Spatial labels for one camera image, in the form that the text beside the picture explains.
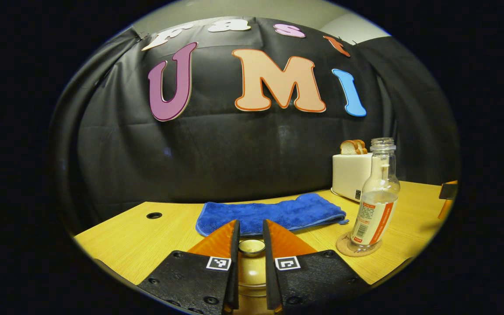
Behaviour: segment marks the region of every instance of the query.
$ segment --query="glass bottle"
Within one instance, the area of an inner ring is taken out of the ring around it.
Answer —
[[[394,139],[372,139],[370,150],[371,175],[363,185],[357,219],[347,243],[348,249],[356,253],[378,249],[400,192]]]

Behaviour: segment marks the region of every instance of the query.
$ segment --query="blue towel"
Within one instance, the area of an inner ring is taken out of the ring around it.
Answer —
[[[289,231],[331,223],[345,224],[346,213],[316,193],[276,204],[225,204],[207,202],[196,223],[200,235],[208,236],[232,220],[240,221],[240,235],[262,235],[264,219],[278,223]]]

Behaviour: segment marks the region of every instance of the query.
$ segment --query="toast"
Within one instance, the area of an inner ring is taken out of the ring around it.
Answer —
[[[339,148],[344,155],[367,154],[362,140],[346,140]]]

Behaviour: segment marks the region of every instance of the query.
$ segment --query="coaster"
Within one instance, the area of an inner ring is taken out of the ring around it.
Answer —
[[[350,236],[351,232],[345,233],[338,238],[338,241],[336,241],[336,247],[338,248],[338,251],[346,256],[362,257],[370,255],[382,246],[382,241],[379,241],[374,245],[363,246],[362,249],[354,248],[351,246]]]

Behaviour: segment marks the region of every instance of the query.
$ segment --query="orange object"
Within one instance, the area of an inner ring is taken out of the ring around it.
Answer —
[[[376,227],[376,233],[372,237],[372,240],[369,242],[370,245],[373,245],[380,239],[380,235],[382,234],[382,231],[384,230],[384,227],[386,227],[386,223],[388,223],[388,218],[390,217],[390,213],[392,212],[392,206],[394,205],[394,202],[387,203],[386,206],[384,207],[384,213],[382,214],[382,218],[380,218],[380,223],[378,224],[378,227]]]
[[[448,182],[446,184],[458,184],[458,181]],[[452,207],[452,199],[446,199],[444,205],[442,206],[441,213],[438,214],[440,220],[444,219],[448,210]]]
[[[305,241],[288,231],[285,227],[266,220],[272,244],[273,258],[290,257],[316,253]]]
[[[332,44],[332,46],[334,46],[334,48],[336,48],[336,50],[338,50],[338,52],[344,54],[345,56],[351,56],[348,52],[343,50],[343,45],[340,44],[340,42],[338,42],[335,38],[330,37],[330,36],[324,36],[324,38],[329,40],[330,43]]]
[[[314,77],[314,62],[290,56],[285,69],[281,70],[262,50],[236,49],[232,55],[242,64],[242,96],[234,101],[236,108],[245,112],[270,108],[272,102],[263,92],[265,85],[281,108],[289,106],[293,90],[297,90],[296,109],[314,113],[326,111]]]
[[[231,257],[232,234],[236,220],[219,227],[213,233],[194,245],[188,253],[229,259]]]
[[[223,310],[229,314],[232,313],[232,307],[230,305],[228,305],[227,303],[223,304]]]

